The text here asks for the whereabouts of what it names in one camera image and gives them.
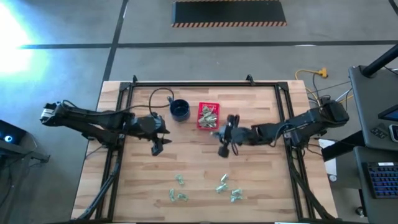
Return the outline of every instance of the computer monitor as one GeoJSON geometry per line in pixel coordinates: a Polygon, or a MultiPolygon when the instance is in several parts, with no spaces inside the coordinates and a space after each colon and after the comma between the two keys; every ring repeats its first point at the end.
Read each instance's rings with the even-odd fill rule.
{"type": "Polygon", "coordinates": [[[398,121],[398,105],[392,106],[387,110],[379,113],[379,119],[398,121]]]}

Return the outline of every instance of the keyboard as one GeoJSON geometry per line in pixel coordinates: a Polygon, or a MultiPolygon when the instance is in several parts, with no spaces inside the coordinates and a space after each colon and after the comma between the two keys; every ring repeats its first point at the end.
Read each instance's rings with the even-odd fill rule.
{"type": "Polygon", "coordinates": [[[398,162],[365,162],[363,169],[373,198],[398,198],[398,162]]]}

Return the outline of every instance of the black stand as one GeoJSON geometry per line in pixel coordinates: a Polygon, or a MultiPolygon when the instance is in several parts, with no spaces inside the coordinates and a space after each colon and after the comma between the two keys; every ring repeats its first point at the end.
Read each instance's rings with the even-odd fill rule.
{"type": "Polygon", "coordinates": [[[331,146],[322,149],[323,160],[329,161],[354,150],[355,146],[365,146],[362,131],[358,131],[331,146]]]}
{"type": "Polygon", "coordinates": [[[10,144],[5,141],[0,140],[0,151],[1,154],[7,156],[7,159],[10,159],[12,162],[8,165],[8,169],[3,169],[4,173],[10,172],[8,175],[12,175],[12,182],[3,178],[4,182],[9,182],[12,184],[9,192],[4,190],[2,192],[3,197],[5,197],[5,201],[0,210],[0,223],[9,223],[9,217],[14,208],[14,202],[16,195],[18,194],[21,185],[24,180],[24,176],[26,175],[26,170],[29,168],[29,162],[31,159],[37,159],[42,163],[48,162],[50,156],[46,156],[39,152],[36,152],[34,149],[26,149],[22,146],[10,144]]]}
{"type": "Polygon", "coordinates": [[[368,78],[373,78],[378,70],[386,66],[398,57],[398,45],[393,46],[390,50],[368,65],[362,70],[362,75],[368,78]]]}

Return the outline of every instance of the concrete floor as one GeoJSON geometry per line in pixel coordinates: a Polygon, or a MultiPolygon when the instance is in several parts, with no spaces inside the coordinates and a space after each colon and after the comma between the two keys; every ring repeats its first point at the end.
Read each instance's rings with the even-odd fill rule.
{"type": "MultiPolygon", "coordinates": [[[[281,0],[287,27],[172,29],[172,0],[130,0],[120,43],[206,41],[396,40],[398,17],[385,0],[281,0]]],[[[31,168],[12,213],[11,223],[49,223],[69,219],[87,141],[67,128],[42,126],[45,103],[68,99],[95,109],[109,49],[15,50],[19,44],[111,43],[122,0],[0,1],[0,119],[32,133],[38,150],[51,155],[43,167],[31,168]]],[[[298,69],[326,67],[317,78],[324,88],[348,81],[348,68],[366,65],[390,45],[323,47],[213,47],[118,49],[110,80],[291,80],[298,69]]],[[[390,67],[398,67],[392,62],[390,67]]],[[[302,74],[312,88],[311,75],[302,74]]],[[[332,98],[350,88],[322,92],[332,98]]],[[[349,123],[331,129],[327,138],[343,139],[360,129],[355,103],[348,102],[349,123]]],[[[338,159],[338,170],[354,164],[338,159]]],[[[353,177],[332,184],[339,217],[366,222],[354,214],[355,190],[343,188],[353,177]]]]}

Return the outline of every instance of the yellow cable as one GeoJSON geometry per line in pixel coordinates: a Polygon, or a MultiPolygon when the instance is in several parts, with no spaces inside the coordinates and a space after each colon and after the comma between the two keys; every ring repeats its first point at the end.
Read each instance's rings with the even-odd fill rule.
{"type": "MultiPolygon", "coordinates": [[[[299,78],[298,78],[298,76],[297,76],[297,75],[299,74],[299,72],[309,72],[309,73],[316,73],[316,74],[319,74],[318,71],[311,71],[311,70],[306,70],[306,69],[300,69],[300,70],[297,70],[296,73],[294,74],[294,77],[296,78],[296,80],[299,80],[299,78]]],[[[314,94],[314,92],[313,92],[310,88],[305,87],[305,89],[306,89],[309,93],[311,93],[311,94],[313,95],[314,99],[317,101],[318,106],[319,106],[320,103],[319,103],[318,97],[314,94]]]]}
{"type": "MultiPolygon", "coordinates": [[[[296,78],[296,80],[299,80],[299,77],[297,76],[297,75],[299,74],[299,72],[308,72],[308,73],[312,73],[312,74],[315,73],[315,74],[318,74],[318,75],[321,75],[321,76],[322,76],[322,72],[324,72],[324,75],[326,75],[326,69],[323,68],[323,70],[320,70],[320,71],[313,71],[313,70],[300,69],[300,70],[297,70],[297,71],[296,71],[296,73],[294,74],[294,77],[296,78]]],[[[317,101],[318,105],[320,105],[319,99],[318,99],[318,97],[314,94],[314,92],[313,92],[310,88],[305,87],[305,89],[308,91],[308,93],[311,93],[311,94],[313,95],[313,97],[314,97],[314,99],[317,101]]],[[[351,96],[347,97],[347,100],[348,100],[348,99],[351,99],[352,97],[354,97],[354,95],[351,95],[351,96]]],[[[344,102],[344,101],[346,101],[346,98],[340,100],[339,103],[342,103],[342,102],[344,102]]]]}

